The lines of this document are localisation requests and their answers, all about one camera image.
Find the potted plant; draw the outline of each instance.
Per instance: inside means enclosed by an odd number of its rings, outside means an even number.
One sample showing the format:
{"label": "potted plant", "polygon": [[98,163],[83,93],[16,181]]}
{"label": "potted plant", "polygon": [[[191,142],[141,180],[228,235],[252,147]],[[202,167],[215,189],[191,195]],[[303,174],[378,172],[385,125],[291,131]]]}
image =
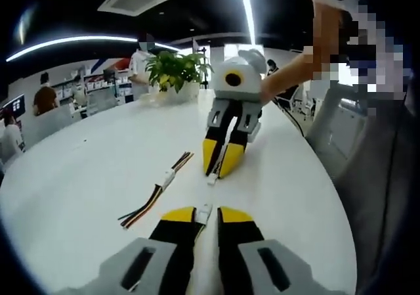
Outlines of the potted plant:
{"label": "potted plant", "polygon": [[204,64],[204,55],[194,53],[180,55],[162,51],[148,58],[146,71],[150,73],[151,86],[158,85],[159,91],[176,102],[185,102],[197,96],[203,75],[208,75],[210,64]]}

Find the robot camera eye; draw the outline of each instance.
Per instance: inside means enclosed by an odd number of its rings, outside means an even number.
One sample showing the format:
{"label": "robot camera eye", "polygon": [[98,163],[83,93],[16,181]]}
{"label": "robot camera eye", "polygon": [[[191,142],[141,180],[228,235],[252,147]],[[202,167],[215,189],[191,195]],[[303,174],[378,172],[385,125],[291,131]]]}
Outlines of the robot camera eye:
{"label": "robot camera eye", "polygon": [[226,83],[232,87],[237,87],[241,84],[242,79],[239,77],[239,75],[236,74],[227,74],[225,77]]}

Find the gray gripper housing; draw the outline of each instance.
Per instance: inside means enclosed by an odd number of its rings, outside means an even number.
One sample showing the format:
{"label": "gray gripper housing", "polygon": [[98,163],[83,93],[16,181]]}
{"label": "gray gripper housing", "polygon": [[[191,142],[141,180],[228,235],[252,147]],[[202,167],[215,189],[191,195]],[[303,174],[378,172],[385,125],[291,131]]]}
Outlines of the gray gripper housing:
{"label": "gray gripper housing", "polygon": [[[209,116],[207,118],[208,127],[220,127],[223,115],[227,111],[229,103],[230,102],[227,99],[216,98],[213,101],[213,107],[211,108]],[[249,135],[251,135],[259,122],[258,115],[261,111],[261,108],[262,106],[259,102],[243,101],[242,117],[241,122],[238,126],[238,131],[246,132]]]}
{"label": "gray gripper housing", "polygon": [[55,295],[158,295],[163,275],[176,244],[138,238],[105,260],[99,276],[81,288],[66,288]]}
{"label": "gray gripper housing", "polygon": [[254,295],[345,295],[314,281],[309,264],[276,240],[248,242],[239,249]]}

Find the white robot head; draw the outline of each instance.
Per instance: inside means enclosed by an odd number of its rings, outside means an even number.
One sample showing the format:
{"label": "white robot head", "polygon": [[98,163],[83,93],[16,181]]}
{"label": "white robot head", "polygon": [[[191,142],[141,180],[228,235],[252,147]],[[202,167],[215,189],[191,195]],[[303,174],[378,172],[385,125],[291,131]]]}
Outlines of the white robot head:
{"label": "white robot head", "polygon": [[261,91],[260,74],[266,72],[265,58],[254,49],[238,54],[214,67],[210,87],[218,98],[257,101]]}

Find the computer screen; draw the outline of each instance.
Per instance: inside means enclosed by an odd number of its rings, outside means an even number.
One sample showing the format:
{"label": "computer screen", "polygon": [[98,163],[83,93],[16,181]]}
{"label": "computer screen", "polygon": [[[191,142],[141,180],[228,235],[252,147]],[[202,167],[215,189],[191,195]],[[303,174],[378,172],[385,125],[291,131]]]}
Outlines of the computer screen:
{"label": "computer screen", "polygon": [[19,118],[26,111],[25,95],[20,95],[15,99],[9,101],[1,108],[1,113],[3,113],[4,110],[8,110],[11,114],[13,114],[15,119]]}

